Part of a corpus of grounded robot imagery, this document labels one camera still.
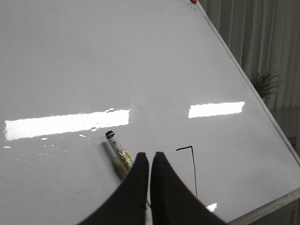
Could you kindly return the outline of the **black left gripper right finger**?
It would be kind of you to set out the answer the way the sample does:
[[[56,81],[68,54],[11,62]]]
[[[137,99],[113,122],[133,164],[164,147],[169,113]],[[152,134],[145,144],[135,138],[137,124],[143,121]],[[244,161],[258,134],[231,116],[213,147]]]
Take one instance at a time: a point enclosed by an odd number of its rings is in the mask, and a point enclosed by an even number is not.
[[[157,152],[150,178],[152,221],[155,225],[225,225],[189,191],[166,156]]]

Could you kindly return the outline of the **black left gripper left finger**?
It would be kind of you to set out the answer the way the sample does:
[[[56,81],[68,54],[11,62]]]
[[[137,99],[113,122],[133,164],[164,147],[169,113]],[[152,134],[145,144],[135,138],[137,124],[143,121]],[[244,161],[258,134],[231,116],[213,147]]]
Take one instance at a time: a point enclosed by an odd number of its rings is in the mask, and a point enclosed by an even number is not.
[[[136,155],[134,164],[114,193],[81,225],[144,225],[149,180],[146,154]]]

